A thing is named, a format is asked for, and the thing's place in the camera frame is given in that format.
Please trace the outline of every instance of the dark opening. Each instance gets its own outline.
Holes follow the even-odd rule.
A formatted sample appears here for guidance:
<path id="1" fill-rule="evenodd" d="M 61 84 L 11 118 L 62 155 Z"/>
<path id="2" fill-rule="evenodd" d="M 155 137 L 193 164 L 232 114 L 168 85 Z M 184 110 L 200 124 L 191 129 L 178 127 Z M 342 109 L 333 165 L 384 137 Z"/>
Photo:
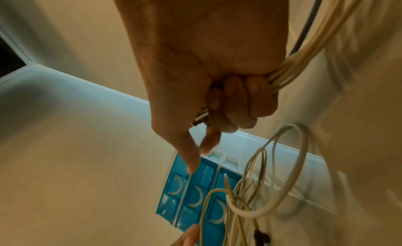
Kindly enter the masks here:
<path id="1" fill-rule="evenodd" d="M 7 43 L 0 38 L 0 77 L 23 66 L 25 66 L 25 63 L 14 53 Z"/>

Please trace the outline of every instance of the black cable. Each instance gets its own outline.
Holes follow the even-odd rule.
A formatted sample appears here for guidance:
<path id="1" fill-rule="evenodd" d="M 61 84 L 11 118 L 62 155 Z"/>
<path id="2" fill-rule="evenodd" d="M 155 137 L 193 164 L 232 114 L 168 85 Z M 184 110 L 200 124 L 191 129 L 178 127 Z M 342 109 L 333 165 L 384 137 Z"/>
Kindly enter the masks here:
<path id="1" fill-rule="evenodd" d="M 290 54 L 294 54 L 295 52 L 297 52 L 300 47 L 302 46 L 303 41 L 305 40 L 311 25 L 313 25 L 314 19 L 317 15 L 318 10 L 320 9 L 320 5 L 321 5 L 322 0 L 315 0 L 313 7 L 310 11 L 309 17 L 307 18 L 306 23 L 304 24 L 303 30 L 301 31 L 296 43 L 293 46 L 293 49 L 291 50 Z"/>

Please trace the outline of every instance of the blue electrical box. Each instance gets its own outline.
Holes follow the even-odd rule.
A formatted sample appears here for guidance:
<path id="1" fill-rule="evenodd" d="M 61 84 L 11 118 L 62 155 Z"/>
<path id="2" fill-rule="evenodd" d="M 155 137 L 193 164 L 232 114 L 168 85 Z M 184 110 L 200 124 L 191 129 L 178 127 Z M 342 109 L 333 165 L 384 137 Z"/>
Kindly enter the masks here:
<path id="1" fill-rule="evenodd" d="M 186 169 L 186 164 L 177 154 L 156 211 L 156 214 L 183 232 L 192 224 L 200 223 L 205 197 L 212 189 L 224 188 L 224 174 L 229 177 L 232 188 L 242 178 L 239 172 L 221 167 L 208 157 L 201 158 L 201 164 L 195 174 L 188 175 Z M 225 194 L 214 193 L 205 212 L 203 238 L 205 245 L 223 244 L 225 212 Z"/>

